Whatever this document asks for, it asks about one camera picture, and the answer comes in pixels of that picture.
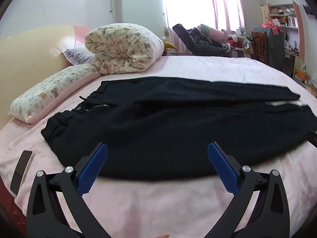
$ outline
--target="rolled comforter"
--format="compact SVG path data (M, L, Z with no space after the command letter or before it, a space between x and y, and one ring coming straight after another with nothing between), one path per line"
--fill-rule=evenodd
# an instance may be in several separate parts
M101 74L145 71L164 51L163 42L154 33L131 23L96 28L86 35L85 46L95 54L92 64Z

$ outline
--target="bag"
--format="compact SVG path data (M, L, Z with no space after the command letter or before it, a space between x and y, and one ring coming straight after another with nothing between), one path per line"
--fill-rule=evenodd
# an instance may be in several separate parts
M244 39L243 39L242 49L243 49L243 52L253 54L252 44L246 37L244 37Z

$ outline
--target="phone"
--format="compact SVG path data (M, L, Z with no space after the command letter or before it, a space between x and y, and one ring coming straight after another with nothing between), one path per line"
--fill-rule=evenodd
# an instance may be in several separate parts
M25 150L22 152L22 155L14 170L14 174L13 174L11 185L10 185L10 190L15 195L18 195L19 189L25 181L26 174L29 171L29 168L34 156L35 154L33 153L33 151Z

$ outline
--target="white wall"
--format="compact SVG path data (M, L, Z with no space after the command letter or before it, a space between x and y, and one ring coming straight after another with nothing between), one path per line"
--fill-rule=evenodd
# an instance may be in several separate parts
M110 0L13 0L0 20L0 37L53 25L97 28L115 23L115 10L109 11Z
M265 0L242 0L242 10L246 30L251 33L253 27L262 25L261 5L266 4Z
M313 75L314 71L317 71L317 20L306 16L305 10L302 4L306 4L305 0L266 0L270 4L283 4L296 2L301 10L304 37L305 37L305 64L307 66L307 72L309 75Z
M122 21L142 25L159 37L164 36L162 0L122 0Z
M115 0L116 23L122 23L122 0Z

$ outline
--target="cartoon print pillow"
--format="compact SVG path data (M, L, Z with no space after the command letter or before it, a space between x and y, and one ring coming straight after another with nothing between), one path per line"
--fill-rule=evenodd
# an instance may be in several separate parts
M10 106L9 114L20 121L34 124L99 76L101 74L91 63L69 66L17 97Z

